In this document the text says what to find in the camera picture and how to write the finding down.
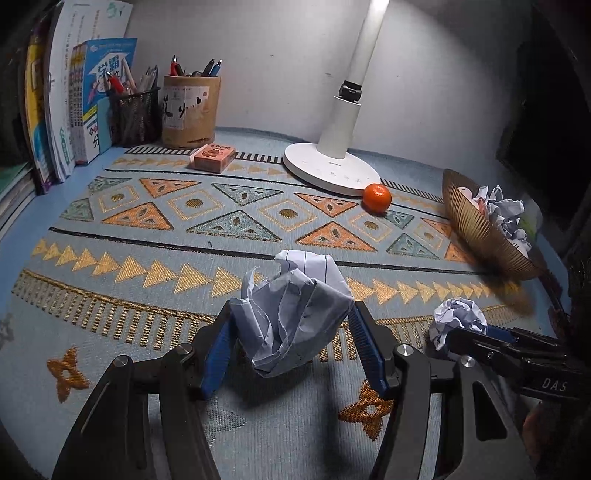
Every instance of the red pen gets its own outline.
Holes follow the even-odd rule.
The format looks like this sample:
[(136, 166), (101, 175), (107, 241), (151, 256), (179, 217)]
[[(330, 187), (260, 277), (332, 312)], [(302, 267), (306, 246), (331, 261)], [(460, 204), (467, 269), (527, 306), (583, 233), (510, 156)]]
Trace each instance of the red pen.
[(177, 73), (177, 56), (174, 55), (172, 61), (170, 62), (170, 76), (171, 77), (178, 77)]
[(105, 75), (109, 79), (111, 88), (114, 88), (117, 93), (121, 94), (125, 91), (123, 85), (121, 85), (121, 81), (115, 75), (113, 75), (111, 72), (105, 72)]

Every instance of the black stripe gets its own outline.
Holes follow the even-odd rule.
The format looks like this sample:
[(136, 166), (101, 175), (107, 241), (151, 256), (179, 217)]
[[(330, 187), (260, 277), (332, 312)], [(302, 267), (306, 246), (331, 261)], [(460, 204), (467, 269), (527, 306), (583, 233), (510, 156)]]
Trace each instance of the black stripe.
[[(161, 248), (166, 250), (175, 250), (181, 252), (193, 252), (210, 255), (220, 255), (223, 257), (239, 257), (239, 258), (254, 258), (256, 260), (275, 260), (275, 255), (267, 254), (255, 254), (251, 252), (235, 252), (231, 250), (218, 250), (216, 248), (201, 248), (191, 247), (189, 245), (174, 245), (174, 244), (163, 244), (159, 242), (149, 242), (146, 240), (133, 240), (129, 238), (121, 238), (110, 235), (97, 235), (95, 233), (84, 233), (74, 232), (70, 230), (64, 230), (61, 228), (51, 227), (49, 229), (52, 232), (60, 233), (62, 235), (70, 236), (81, 236), (84, 238), (92, 238), (95, 240), (106, 240), (108, 242), (116, 242), (127, 245), (139, 245), (142, 247)], [(386, 264), (368, 264), (365, 262), (347, 262), (347, 261), (335, 261), (340, 267), (353, 267), (353, 268), (374, 268), (377, 270), (399, 270), (399, 271), (413, 271), (413, 272), (428, 272), (428, 273), (446, 273), (453, 275), (490, 275), (490, 272), (470, 272), (462, 270), (444, 270), (442, 268), (425, 268), (425, 267), (407, 267), (404, 265), (386, 265)]]
[(304, 187), (304, 188), (308, 188), (308, 189), (315, 189), (314, 187), (307, 187), (305, 185), (302, 185), (301, 183), (289, 183), (286, 181), (278, 181), (278, 180), (267, 180), (267, 179), (252, 179), (249, 177), (239, 177), (236, 175), (223, 175), (223, 174), (211, 174), (211, 173), (201, 173), (198, 171), (171, 171), (171, 170), (114, 170), (112, 168), (106, 168), (105, 171), (112, 171), (112, 172), (117, 172), (117, 173), (121, 173), (121, 172), (126, 172), (126, 171), (130, 171), (132, 173), (170, 173), (170, 174), (177, 174), (177, 175), (197, 175), (200, 177), (215, 177), (217, 179), (219, 178), (223, 178), (223, 179), (241, 179), (241, 180), (249, 180), (249, 181), (265, 181), (265, 182), (269, 182), (269, 183), (280, 183), (282, 185), (293, 185), (295, 187)]
[(442, 218), (444, 220), (449, 220), (449, 218), (447, 218), (447, 217), (443, 217), (443, 216), (438, 215), (436, 213), (425, 212), (425, 210), (419, 210), (418, 208), (407, 207), (406, 205), (400, 205), (398, 203), (392, 203), (392, 205), (394, 205), (396, 207), (406, 208), (407, 210), (414, 210), (415, 212), (426, 213), (427, 215), (431, 215), (431, 216), (434, 216), (434, 217)]

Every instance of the orange matchbox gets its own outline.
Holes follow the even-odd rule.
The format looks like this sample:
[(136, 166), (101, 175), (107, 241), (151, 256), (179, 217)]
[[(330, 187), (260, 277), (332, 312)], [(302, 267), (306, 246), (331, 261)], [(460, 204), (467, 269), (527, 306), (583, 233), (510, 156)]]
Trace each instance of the orange matchbox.
[(204, 145), (191, 156), (191, 167), (195, 170), (221, 173), (236, 155), (236, 148), (225, 145)]

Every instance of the desk lamp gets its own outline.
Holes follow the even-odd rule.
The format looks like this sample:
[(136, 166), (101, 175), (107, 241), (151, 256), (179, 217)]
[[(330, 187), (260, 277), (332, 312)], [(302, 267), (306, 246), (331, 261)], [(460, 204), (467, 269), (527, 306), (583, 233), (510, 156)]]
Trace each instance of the desk lamp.
[(381, 183), (378, 173), (347, 149), (361, 104), (361, 85), (374, 53), (389, 0), (371, 0), (349, 73), (335, 96), (330, 120), (318, 144), (298, 143), (285, 149), (285, 166), (297, 177), (321, 189), (353, 197), (363, 196), (365, 187)]

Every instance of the lamp base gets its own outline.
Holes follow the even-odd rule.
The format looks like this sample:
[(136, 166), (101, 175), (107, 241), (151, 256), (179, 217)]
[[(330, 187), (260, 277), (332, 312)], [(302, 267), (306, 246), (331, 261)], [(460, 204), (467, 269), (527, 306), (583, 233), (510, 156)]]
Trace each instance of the lamp base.
[(284, 163), (296, 177), (323, 190), (362, 197), (371, 183), (382, 183), (378, 173), (349, 153), (341, 160), (327, 157), (313, 143), (296, 143), (285, 149)]

